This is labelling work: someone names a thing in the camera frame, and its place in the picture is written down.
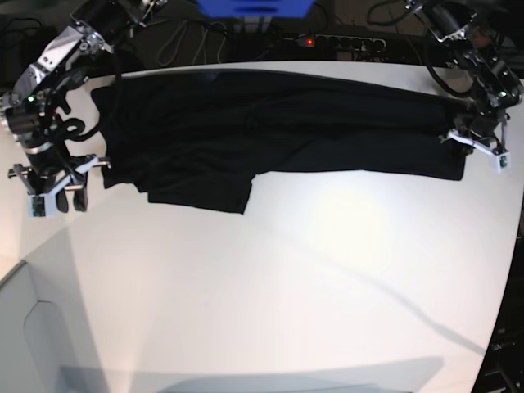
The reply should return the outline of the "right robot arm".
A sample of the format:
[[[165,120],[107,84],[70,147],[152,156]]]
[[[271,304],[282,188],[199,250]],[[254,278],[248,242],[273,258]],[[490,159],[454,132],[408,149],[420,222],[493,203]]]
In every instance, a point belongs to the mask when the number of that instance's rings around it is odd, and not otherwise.
[[[89,68],[78,65],[82,57],[109,54],[115,72],[115,96],[121,97],[122,69],[116,48],[126,35],[147,27],[165,6],[163,1],[87,1],[71,15],[72,22],[30,64],[14,88],[1,98],[1,125],[17,142],[29,165],[13,165],[8,178],[18,178],[27,192],[32,218],[52,217],[70,207],[78,212],[88,207],[88,173],[110,167],[95,154],[72,156],[68,141],[84,142],[104,129],[110,113],[90,130],[77,118],[62,119],[71,108],[68,92],[88,81]]]

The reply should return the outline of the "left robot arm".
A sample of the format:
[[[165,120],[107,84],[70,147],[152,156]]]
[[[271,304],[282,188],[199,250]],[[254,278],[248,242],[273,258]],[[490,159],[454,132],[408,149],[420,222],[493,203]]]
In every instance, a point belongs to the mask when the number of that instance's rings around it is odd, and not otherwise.
[[[449,95],[467,99],[467,111],[457,115],[454,128],[443,137],[497,159],[509,158],[505,146],[507,110],[523,99],[523,85],[499,54],[484,28],[496,1],[407,1],[406,8],[426,27],[423,60],[431,76]],[[433,69],[429,49],[438,43],[450,50],[454,64],[468,73],[472,86],[452,89]]]

